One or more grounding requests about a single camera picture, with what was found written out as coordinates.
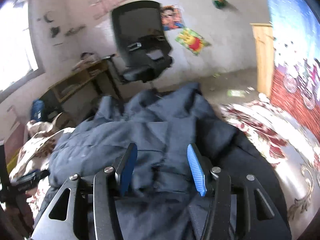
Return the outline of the dark navy padded jacket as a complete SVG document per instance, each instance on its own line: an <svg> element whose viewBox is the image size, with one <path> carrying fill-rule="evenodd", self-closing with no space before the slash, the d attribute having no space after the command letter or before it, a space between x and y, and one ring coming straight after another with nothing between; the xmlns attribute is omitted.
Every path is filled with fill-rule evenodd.
<svg viewBox="0 0 320 240"><path fill-rule="evenodd" d="M161 97L145 90L127 103L103 97L95 117L63 134L53 149L50 188L39 214L71 175L102 171L132 142L138 155L131 186L127 196L116 201L125 239L199 238L209 203L195 189L187 161L191 143L232 180L254 175L287 218L272 166L242 131L215 114L198 83Z"/></svg>

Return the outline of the yellow green bag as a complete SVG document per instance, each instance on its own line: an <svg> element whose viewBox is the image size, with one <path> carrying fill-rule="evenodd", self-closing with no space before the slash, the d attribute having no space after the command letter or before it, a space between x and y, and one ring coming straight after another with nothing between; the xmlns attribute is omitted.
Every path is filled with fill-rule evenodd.
<svg viewBox="0 0 320 240"><path fill-rule="evenodd" d="M14 156L11 158L11 160L10 160L9 163L7 164L8 174L10 174L11 171L16 167L17 162L18 162L19 152L20 152L20 149L18 149L18 150L15 152Z"/></svg>

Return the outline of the green wrapper on floor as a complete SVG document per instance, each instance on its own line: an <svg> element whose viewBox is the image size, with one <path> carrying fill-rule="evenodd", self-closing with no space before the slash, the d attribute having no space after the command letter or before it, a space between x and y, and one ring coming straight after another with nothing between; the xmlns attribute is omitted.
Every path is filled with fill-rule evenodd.
<svg viewBox="0 0 320 240"><path fill-rule="evenodd" d="M244 90L229 89L229 90L227 90L227 96L228 97L245 98L246 92Z"/></svg>

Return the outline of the wooden desk with shelf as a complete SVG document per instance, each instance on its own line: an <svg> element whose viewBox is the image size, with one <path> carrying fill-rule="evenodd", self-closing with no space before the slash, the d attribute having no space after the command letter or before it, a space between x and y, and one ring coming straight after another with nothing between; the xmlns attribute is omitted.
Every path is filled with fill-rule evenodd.
<svg viewBox="0 0 320 240"><path fill-rule="evenodd" d="M115 96L121 98L120 91L111 74L110 66L110 59L90 63L88 66L50 86L40 97L40 101L44 103L45 115L51 119L55 113L63 112L63 104L88 84L93 86L98 95L102 95L103 90L98 83L98 76L101 74L106 75L107 83L111 85Z"/></svg>

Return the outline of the floral white red bedspread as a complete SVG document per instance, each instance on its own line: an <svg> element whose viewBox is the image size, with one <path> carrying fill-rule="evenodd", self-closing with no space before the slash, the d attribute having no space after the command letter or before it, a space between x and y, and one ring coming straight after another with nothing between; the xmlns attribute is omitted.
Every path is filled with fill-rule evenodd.
<svg viewBox="0 0 320 240"><path fill-rule="evenodd" d="M319 142L286 111L255 100L243 104L214 105L223 121L245 133L272 165L285 194L287 217L294 239L319 239ZM28 123L31 139L10 168L9 177L19 177L49 165L49 157L65 139L91 135L92 121L76 128L58 128L55 123Z"/></svg>

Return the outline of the clutter pile on desk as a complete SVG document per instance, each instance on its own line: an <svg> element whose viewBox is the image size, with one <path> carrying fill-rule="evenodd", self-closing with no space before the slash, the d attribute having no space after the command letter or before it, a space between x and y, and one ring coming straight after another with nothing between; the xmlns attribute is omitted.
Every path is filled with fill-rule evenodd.
<svg viewBox="0 0 320 240"><path fill-rule="evenodd" d="M78 71L100 61L100 57L95 53L82 53L80 61L72 68L72 71Z"/></svg>

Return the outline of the Winnie the Pooh poster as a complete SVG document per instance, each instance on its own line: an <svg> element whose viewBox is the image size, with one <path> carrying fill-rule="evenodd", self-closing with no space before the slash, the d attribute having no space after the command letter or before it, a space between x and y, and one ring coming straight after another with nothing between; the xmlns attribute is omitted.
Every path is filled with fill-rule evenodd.
<svg viewBox="0 0 320 240"><path fill-rule="evenodd" d="M201 35L186 27L178 34L175 41L196 56L199 55L203 48L211 46Z"/></svg>

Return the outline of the black mesh office chair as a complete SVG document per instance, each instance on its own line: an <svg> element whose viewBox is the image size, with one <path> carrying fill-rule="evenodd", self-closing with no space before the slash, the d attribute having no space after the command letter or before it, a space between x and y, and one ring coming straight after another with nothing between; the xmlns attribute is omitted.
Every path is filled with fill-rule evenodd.
<svg viewBox="0 0 320 240"><path fill-rule="evenodd" d="M134 1L111 11L111 22L117 53L125 63L119 72L113 58L106 57L122 85L152 82L173 63L172 47L167 41L161 19L161 4L156 1Z"/></svg>

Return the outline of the light wooden cabinet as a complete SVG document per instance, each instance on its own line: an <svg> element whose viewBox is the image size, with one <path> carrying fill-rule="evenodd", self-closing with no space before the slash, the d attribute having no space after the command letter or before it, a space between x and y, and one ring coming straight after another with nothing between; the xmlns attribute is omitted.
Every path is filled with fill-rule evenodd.
<svg viewBox="0 0 320 240"><path fill-rule="evenodd" d="M273 27L270 23L251 23L257 57L257 90L270 98L274 72Z"/></svg>

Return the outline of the anime cartoon poster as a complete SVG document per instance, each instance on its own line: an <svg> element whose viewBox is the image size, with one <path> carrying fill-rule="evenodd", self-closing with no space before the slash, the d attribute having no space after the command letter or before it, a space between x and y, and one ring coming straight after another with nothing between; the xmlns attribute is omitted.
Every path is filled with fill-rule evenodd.
<svg viewBox="0 0 320 240"><path fill-rule="evenodd" d="M167 5L160 9L164 31L184 28L182 14L178 6Z"/></svg>

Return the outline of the green hanging pouch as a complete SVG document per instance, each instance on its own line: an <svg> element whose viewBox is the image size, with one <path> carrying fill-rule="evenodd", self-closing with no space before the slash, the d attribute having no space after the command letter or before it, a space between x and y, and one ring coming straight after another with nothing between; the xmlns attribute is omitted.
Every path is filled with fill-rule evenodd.
<svg viewBox="0 0 320 240"><path fill-rule="evenodd" d="M228 2L226 0L213 0L213 5L217 9L223 9L223 8L227 7Z"/></svg>

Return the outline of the blue printed bicycle curtain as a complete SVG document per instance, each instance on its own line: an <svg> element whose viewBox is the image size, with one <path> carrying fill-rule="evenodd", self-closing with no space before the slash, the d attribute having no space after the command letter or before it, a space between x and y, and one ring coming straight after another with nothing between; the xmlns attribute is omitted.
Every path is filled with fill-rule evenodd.
<svg viewBox="0 0 320 240"><path fill-rule="evenodd" d="M273 105L319 138L319 21L305 0L267 0L274 36Z"/></svg>

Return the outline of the window with brown frame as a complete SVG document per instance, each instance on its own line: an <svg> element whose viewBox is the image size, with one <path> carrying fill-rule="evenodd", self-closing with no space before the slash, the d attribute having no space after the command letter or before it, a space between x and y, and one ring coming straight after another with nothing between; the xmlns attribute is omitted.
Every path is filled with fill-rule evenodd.
<svg viewBox="0 0 320 240"><path fill-rule="evenodd" d="M1 6L1 101L45 73L29 21L30 0Z"/></svg>

